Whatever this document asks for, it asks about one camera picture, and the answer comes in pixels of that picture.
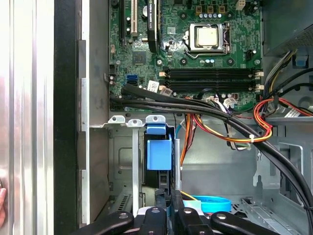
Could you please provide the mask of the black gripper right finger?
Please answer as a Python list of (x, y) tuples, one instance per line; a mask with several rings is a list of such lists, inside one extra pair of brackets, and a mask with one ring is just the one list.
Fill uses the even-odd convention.
[(171, 192), (172, 223), (176, 235), (275, 235), (276, 232), (240, 218), (218, 211), (206, 218), (185, 207), (181, 191)]

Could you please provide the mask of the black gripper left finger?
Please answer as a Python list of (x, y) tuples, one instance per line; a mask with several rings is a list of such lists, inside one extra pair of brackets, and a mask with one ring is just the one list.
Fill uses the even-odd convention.
[(97, 219), (73, 235), (166, 235), (168, 194), (155, 191), (155, 205), (142, 207), (137, 216), (128, 211), (116, 211)]

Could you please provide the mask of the person hand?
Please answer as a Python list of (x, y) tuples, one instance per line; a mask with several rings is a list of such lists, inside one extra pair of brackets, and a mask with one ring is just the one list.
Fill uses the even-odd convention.
[(3, 226), (5, 217), (6, 217), (5, 208), (4, 208), (5, 197), (6, 197), (6, 189), (1, 188), (0, 189), (0, 228)]

